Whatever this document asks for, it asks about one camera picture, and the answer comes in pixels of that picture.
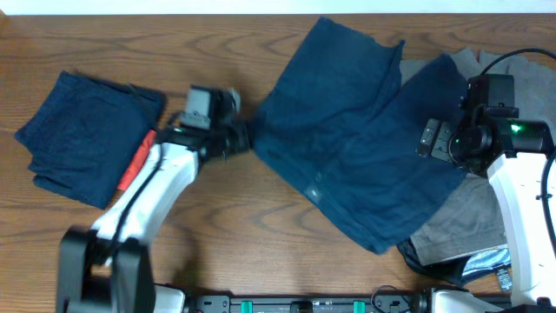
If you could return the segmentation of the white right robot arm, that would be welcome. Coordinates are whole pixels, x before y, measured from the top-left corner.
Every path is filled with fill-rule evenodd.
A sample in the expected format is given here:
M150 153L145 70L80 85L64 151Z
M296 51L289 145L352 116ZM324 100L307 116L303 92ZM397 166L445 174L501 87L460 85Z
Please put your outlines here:
M479 106L459 126L429 119L416 150L483 176L502 215L512 267L510 311L555 310L555 229L550 202L555 146L543 121L490 115Z

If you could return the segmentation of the teal blue shorts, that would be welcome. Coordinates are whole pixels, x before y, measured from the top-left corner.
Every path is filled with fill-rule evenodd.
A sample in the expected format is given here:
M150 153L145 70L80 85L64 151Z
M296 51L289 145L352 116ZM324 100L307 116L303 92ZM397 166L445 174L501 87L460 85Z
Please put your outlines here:
M418 230L465 174L418 155L428 120L457 123L467 89L449 55L409 81L402 46L321 18L258 107L255 154L362 248Z

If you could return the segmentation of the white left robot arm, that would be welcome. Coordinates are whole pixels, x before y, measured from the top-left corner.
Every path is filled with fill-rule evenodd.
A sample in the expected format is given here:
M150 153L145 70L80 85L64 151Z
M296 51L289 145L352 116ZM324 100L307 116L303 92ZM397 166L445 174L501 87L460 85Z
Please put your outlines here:
M184 291L155 283L149 246L206 162L249 151L240 110L236 90L190 87L185 109L156 131L144 165L116 203L89 230L64 234L56 311L188 311Z

